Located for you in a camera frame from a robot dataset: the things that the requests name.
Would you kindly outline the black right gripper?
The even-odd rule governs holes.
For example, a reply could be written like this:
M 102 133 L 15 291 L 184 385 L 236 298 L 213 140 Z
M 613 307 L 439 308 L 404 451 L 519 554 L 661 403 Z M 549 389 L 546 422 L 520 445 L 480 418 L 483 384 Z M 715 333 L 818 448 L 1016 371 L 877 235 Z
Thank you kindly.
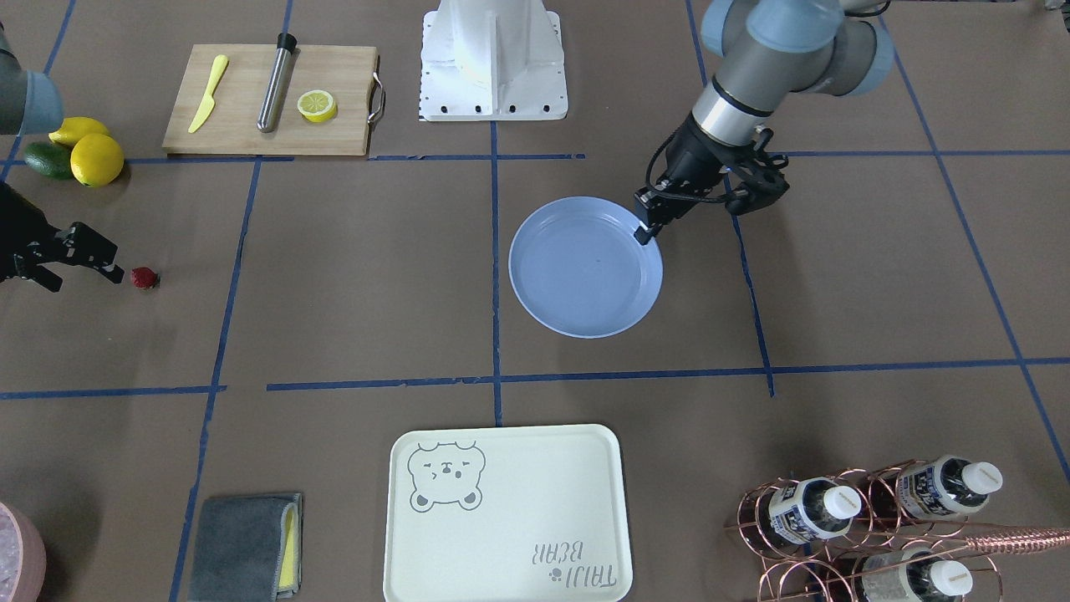
M 95 271 L 121 284 L 124 271 L 114 263 L 118 248 L 85 222 L 70 225 L 70 250 L 61 230 L 51 226 L 33 203 L 1 183 L 1 279 L 21 278 L 57 293 L 64 279 L 46 263 L 64 263 Z

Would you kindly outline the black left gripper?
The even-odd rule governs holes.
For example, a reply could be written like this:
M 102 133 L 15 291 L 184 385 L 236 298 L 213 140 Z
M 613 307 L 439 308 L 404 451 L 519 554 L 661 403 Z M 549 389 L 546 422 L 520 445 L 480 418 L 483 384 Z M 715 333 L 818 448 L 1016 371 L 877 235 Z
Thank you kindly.
M 635 192 L 639 225 L 635 240 L 646 245 L 661 228 L 679 220 L 696 203 L 716 203 L 710 192 L 722 183 L 729 161 L 727 145 L 700 127 L 696 117 L 685 117 L 647 164 L 645 185 Z

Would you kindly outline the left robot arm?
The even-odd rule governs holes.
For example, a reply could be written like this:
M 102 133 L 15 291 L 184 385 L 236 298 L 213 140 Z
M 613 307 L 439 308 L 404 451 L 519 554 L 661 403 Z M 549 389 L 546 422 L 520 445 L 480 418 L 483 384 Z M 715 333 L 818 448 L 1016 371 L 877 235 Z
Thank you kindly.
M 700 98 L 658 148 L 664 171 L 635 192 L 647 244 L 699 203 L 732 216 L 767 209 L 788 192 L 788 157 L 766 149 L 766 122 L 792 93 L 868 93 L 886 79 L 895 43 L 872 17 L 874 1 L 715 1 L 701 42 L 720 57 Z

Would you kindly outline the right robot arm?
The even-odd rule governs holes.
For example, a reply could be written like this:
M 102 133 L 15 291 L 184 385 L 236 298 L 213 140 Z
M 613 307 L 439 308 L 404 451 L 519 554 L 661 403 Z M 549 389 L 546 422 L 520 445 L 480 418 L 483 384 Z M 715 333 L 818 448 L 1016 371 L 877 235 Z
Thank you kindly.
M 1 38 L 1 133 L 33 135 L 56 130 L 64 103 L 54 81 L 43 73 L 22 68 L 7 38 Z M 45 213 L 7 182 L 1 184 L 1 278 L 24 279 L 49 291 L 64 280 L 50 263 L 95 271 L 121 284 L 124 271 L 114 262 L 118 248 L 85 222 L 54 227 Z

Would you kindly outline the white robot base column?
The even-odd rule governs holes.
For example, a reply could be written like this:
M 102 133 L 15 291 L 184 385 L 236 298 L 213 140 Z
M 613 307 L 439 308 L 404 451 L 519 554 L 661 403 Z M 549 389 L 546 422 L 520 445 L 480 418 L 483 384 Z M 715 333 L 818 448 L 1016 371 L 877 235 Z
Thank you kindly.
M 561 18 L 542 1 L 441 1 L 421 34 L 421 121 L 568 115 Z

